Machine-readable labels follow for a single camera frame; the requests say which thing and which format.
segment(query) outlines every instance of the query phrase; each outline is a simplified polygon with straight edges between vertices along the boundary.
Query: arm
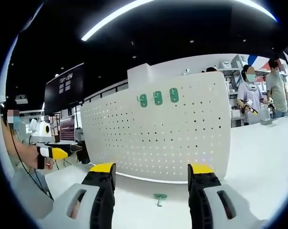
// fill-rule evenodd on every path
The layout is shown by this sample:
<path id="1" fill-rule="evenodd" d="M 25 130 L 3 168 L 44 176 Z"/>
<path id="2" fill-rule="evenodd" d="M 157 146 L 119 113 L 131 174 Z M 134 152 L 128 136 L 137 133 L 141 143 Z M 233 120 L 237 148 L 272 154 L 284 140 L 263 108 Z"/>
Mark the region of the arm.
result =
<path id="1" fill-rule="evenodd" d="M 245 108 L 245 111 L 249 111 L 249 108 L 245 106 L 243 101 L 247 99 L 246 91 L 244 88 L 244 85 L 240 85 L 238 88 L 238 94 L 237 94 L 237 104 L 240 106 L 240 108 Z"/>
<path id="2" fill-rule="evenodd" d="M 9 126 L 6 126 L 4 124 L 3 120 L 1 121 L 1 126 L 5 146 L 9 155 L 18 158 L 19 154 L 21 160 L 26 165 L 31 166 L 33 168 L 37 168 L 37 161 L 38 161 L 37 147 L 24 145 L 21 142 L 19 142 L 18 139 L 14 136 L 13 131 L 10 129 Z"/>
<path id="3" fill-rule="evenodd" d="M 284 89 L 285 89 L 285 96 L 286 96 L 287 107 L 288 107 L 288 91 L 286 90 L 286 86 L 284 86 Z"/>
<path id="4" fill-rule="evenodd" d="M 258 88 L 258 91 L 259 91 L 259 100 L 260 100 L 260 102 L 261 102 L 262 104 L 267 104 L 267 105 L 269 105 L 270 102 L 268 102 L 268 100 L 264 98 L 264 96 L 263 96 L 260 88 Z"/>
<path id="5" fill-rule="evenodd" d="M 272 98 L 272 79 L 270 75 L 266 77 L 267 99 Z"/>

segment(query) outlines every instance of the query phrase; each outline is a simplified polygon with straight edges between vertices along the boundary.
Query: monitor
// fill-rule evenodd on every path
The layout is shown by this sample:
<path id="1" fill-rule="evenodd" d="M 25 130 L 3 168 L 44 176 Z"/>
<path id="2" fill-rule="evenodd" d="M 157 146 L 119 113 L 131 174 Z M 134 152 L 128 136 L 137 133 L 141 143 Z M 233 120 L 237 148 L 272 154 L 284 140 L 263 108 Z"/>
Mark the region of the monitor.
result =
<path id="1" fill-rule="evenodd" d="M 83 99 L 84 64 L 77 65 L 47 82 L 44 115 L 68 109 Z"/>
<path id="2" fill-rule="evenodd" d="M 75 143 L 74 115 L 60 120 L 60 142 Z"/>

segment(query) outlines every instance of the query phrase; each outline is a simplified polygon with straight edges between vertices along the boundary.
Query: green tool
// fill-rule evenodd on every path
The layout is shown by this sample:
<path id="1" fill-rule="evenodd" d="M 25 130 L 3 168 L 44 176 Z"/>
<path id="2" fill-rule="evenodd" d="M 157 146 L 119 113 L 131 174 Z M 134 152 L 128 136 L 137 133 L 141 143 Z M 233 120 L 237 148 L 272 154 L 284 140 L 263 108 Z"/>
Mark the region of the green tool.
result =
<path id="1" fill-rule="evenodd" d="M 156 105 L 161 105 L 163 103 L 161 91 L 153 92 L 153 96 L 154 96 L 154 103 Z"/>
<path id="2" fill-rule="evenodd" d="M 179 94 L 177 88 L 173 87 L 169 90 L 169 95 L 171 97 L 172 103 L 177 103 L 179 101 Z"/>
<path id="3" fill-rule="evenodd" d="M 159 199 L 158 203 L 157 203 L 157 206 L 158 207 L 162 207 L 162 205 L 160 205 L 160 200 L 167 198 L 167 195 L 166 194 L 160 194 L 160 193 L 154 193 L 154 197 Z"/>
<path id="4" fill-rule="evenodd" d="M 137 101 L 140 101 L 141 107 L 147 107 L 148 101 L 146 94 L 140 95 L 140 98 L 137 96 L 136 99 Z"/>

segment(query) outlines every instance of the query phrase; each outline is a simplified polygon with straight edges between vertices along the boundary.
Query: black ceiling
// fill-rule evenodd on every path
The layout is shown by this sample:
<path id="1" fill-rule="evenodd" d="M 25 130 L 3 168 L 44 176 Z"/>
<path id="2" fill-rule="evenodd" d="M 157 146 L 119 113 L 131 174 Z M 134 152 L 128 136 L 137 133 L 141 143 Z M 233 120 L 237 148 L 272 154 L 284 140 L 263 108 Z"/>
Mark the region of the black ceiling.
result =
<path id="1" fill-rule="evenodd" d="M 92 26 L 132 1 L 45 2 L 19 35 L 9 66 L 7 95 L 27 95 L 29 104 L 21 110 L 40 109 L 46 82 L 82 62 L 89 66 L 84 95 L 88 96 L 127 79 L 127 69 L 145 62 L 153 65 L 212 53 L 271 57 L 288 46 L 288 5 L 275 0 L 259 4 L 278 23 L 233 0 L 214 1 L 217 4 L 211 4 L 212 0 L 204 4 L 155 0 L 116 18 L 88 41 L 81 40 Z"/>

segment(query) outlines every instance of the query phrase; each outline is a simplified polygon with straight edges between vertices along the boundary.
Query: white pegboard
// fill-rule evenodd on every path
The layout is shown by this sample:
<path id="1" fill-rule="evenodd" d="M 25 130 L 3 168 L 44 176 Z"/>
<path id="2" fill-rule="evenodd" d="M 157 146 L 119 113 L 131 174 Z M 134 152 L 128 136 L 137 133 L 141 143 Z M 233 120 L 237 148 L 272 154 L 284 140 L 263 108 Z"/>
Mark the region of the white pegboard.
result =
<path id="1" fill-rule="evenodd" d="M 170 89 L 179 102 L 172 103 Z M 163 104 L 155 105 L 153 92 Z M 147 95 L 142 108 L 137 96 Z M 127 89 L 84 104 L 83 132 L 90 160 L 115 162 L 117 172 L 168 182 L 187 181 L 187 164 L 211 166 L 226 174 L 230 114 L 221 72 L 199 73 Z"/>

